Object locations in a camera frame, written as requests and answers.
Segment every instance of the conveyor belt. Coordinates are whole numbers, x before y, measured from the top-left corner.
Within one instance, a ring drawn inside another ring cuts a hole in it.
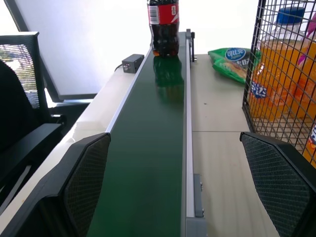
[[[111,132],[89,237],[178,237],[186,35],[178,58],[150,52]]]

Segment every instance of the green snack bag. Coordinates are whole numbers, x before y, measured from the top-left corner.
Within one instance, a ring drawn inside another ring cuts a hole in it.
[[[241,83],[246,82],[247,68],[250,57],[248,48],[220,48],[208,52],[213,68],[223,75]],[[258,64],[261,53],[258,51],[255,66]]]

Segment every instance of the black wire basket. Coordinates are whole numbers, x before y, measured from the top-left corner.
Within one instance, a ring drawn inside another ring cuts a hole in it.
[[[242,105],[250,131],[292,144],[314,167],[315,6],[259,0]]]

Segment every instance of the black control box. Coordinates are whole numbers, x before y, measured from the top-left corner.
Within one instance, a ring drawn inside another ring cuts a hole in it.
[[[132,54],[128,58],[125,58],[122,61],[123,70],[125,73],[136,73],[139,69],[142,61],[144,60],[145,56],[142,54]]]

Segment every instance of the bottle cap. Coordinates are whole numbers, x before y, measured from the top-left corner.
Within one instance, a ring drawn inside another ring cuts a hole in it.
[[[304,16],[305,8],[303,7],[284,7],[281,8],[277,14],[276,23],[277,24],[296,24],[302,22],[302,17]]]

